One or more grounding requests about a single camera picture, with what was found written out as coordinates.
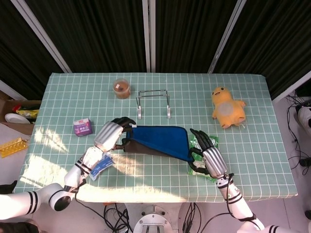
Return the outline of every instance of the purple box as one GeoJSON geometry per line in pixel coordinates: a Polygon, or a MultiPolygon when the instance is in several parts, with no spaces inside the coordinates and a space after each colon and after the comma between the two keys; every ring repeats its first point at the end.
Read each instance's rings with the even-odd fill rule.
{"type": "Polygon", "coordinates": [[[75,120],[73,122],[74,133],[78,136],[85,136],[92,133],[92,124],[88,118],[75,120]]]}

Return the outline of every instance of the cardboard box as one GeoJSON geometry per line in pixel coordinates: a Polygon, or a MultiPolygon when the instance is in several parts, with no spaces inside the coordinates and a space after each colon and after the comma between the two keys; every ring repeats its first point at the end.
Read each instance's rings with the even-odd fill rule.
{"type": "Polygon", "coordinates": [[[13,130],[21,132],[25,135],[31,135],[34,130],[34,124],[16,124],[6,122],[4,116],[8,113],[13,113],[12,108],[21,104],[22,106],[33,106],[41,104],[40,100],[0,100],[0,123],[10,127],[13,130]]]}

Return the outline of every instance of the blue cloth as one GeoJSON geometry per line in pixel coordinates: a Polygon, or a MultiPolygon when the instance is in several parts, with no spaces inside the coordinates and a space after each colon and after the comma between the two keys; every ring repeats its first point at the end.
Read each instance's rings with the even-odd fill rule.
{"type": "Polygon", "coordinates": [[[174,158],[187,162],[193,161],[192,157],[188,157],[188,135],[182,127],[137,126],[131,132],[127,132],[126,138],[174,158]]]}

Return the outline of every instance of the black curtain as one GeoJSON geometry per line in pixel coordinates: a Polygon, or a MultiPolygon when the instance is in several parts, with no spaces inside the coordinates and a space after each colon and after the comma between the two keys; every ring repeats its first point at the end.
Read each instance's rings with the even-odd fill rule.
{"type": "Polygon", "coordinates": [[[311,70],[311,1],[247,1],[214,73],[266,77],[274,99],[311,70]]]}
{"type": "Polygon", "coordinates": [[[156,71],[206,73],[236,0],[156,0],[156,71]]]}
{"type": "Polygon", "coordinates": [[[145,72],[141,0],[26,0],[72,72],[145,72]]]}
{"type": "Polygon", "coordinates": [[[0,79],[27,99],[40,100],[52,72],[62,70],[11,1],[1,1],[0,79]]]}
{"type": "Polygon", "coordinates": [[[306,81],[304,84],[298,87],[295,91],[299,97],[310,97],[311,96],[311,79],[306,81]]]}

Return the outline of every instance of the yellow stuffed animal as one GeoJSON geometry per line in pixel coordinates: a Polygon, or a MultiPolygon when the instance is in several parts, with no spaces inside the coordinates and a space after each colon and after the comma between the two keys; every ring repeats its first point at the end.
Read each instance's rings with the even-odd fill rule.
{"type": "Polygon", "coordinates": [[[242,100],[233,100],[231,93],[225,87],[216,87],[212,93],[212,101],[215,105],[212,116],[218,119],[223,129],[230,125],[239,125],[245,120],[243,107],[246,103],[242,100]]]}

